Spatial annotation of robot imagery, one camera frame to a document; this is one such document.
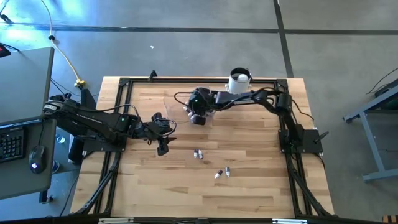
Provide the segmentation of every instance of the gray floor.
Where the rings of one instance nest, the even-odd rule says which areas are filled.
[[[271,0],[46,0],[55,24],[116,27],[277,28]],[[397,30],[393,0],[280,0],[286,29]],[[48,24],[40,1],[10,0],[4,10],[14,22]],[[48,31],[0,30],[0,41],[20,49],[49,46]],[[172,32],[56,32],[92,94],[105,75],[227,76],[247,67],[255,77],[286,77],[279,34]],[[398,178],[365,184],[361,175],[377,171],[360,122],[342,116],[372,96],[365,93],[397,67],[395,35],[287,35],[294,77],[305,79],[315,124],[330,131],[323,140],[326,175],[335,213],[380,220],[398,213]],[[383,83],[395,79],[392,74]],[[55,54],[53,78],[75,91],[66,61]],[[50,94],[56,94],[52,86]],[[383,130],[383,122],[376,125]],[[398,153],[384,149],[389,167]],[[0,201],[0,220],[59,215],[74,172],[53,177],[56,200],[36,205],[38,194]],[[26,212],[14,212],[27,205]]]

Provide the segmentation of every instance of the keyboard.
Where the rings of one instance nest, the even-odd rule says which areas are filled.
[[[0,162],[22,159],[24,156],[24,128],[0,129]]]

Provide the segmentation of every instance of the wooden tabletop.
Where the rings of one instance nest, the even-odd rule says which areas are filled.
[[[120,77],[104,77],[98,109],[112,108]],[[304,113],[310,113],[304,80],[289,78],[289,93]],[[279,152],[277,116],[259,105],[235,106],[216,112],[205,126],[189,122],[174,98],[178,91],[202,86],[223,90],[220,83],[135,83],[131,103],[143,121],[155,112],[177,122],[169,153],[159,157],[157,144],[129,139],[118,172],[113,217],[294,217],[286,161]],[[267,85],[256,84],[252,89]],[[189,95],[181,95],[182,101]],[[294,108],[298,122],[313,128],[312,120]],[[195,159],[201,149],[204,159]],[[85,159],[73,197],[71,212],[82,207],[98,185],[104,153]],[[325,171],[319,158],[303,154],[307,184],[326,210],[333,213]],[[215,174],[226,166],[219,179]],[[302,193],[298,190],[304,211]],[[105,190],[102,209],[105,207]]]

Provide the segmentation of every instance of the computer mouse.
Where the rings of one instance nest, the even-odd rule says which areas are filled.
[[[45,147],[35,146],[29,153],[29,168],[34,174],[39,174],[45,170]]]

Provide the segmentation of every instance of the concrete floor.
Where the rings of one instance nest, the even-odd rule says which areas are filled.
[[[272,0],[46,0],[54,24],[109,27],[209,27],[276,29]],[[395,0],[279,0],[286,29],[397,30]],[[10,0],[3,12],[14,22],[48,24],[37,0]],[[48,31],[0,28],[0,42],[20,49],[50,45]],[[279,34],[182,32],[55,33],[59,47],[88,83],[92,94],[105,75],[228,76],[247,67],[255,77],[286,77]],[[361,175],[376,164],[360,122],[342,116],[372,96],[365,95],[397,67],[395,35],[287,35],[294,77],[305,79],[315,124],[330,131],[323,140],[326,175],[335,213],[345,218],[380,220],[398,213],[398,178],[365,184]],[[53,78],[70,90],[72,71],[55,54]],[[392,74],[386,83],[397,77]],[[57,94],[52,86],[50,94]],[[385,162],[394,166],[398,153]],[[37,203],[38,194],[0,201],[0,220],[59,215],[76,173],[55,175],[56,200]],[[14,210],[29,204],[27,211]]]

